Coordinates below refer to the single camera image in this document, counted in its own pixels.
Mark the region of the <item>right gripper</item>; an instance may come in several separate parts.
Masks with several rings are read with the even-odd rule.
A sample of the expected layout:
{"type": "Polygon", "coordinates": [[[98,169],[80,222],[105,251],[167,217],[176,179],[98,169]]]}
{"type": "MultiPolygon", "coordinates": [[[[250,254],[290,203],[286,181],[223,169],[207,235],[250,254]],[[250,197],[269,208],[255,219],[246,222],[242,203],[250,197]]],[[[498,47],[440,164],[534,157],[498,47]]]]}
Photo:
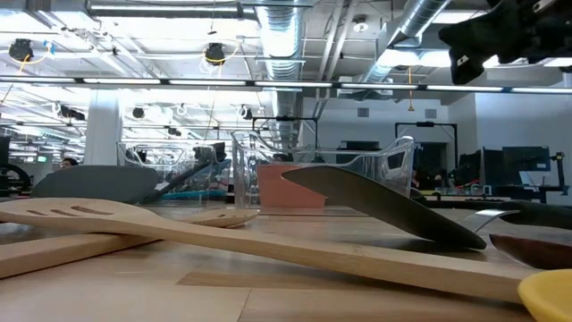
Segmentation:
{"type": "Polygon", "coordinates": [[[492,1],[491,11],[442,28],[439,39],[451,47],[450,74],[464,85],[484,72],[490,52],[502,63],[525,58],[571,56],[571,0],[492,1]]]}

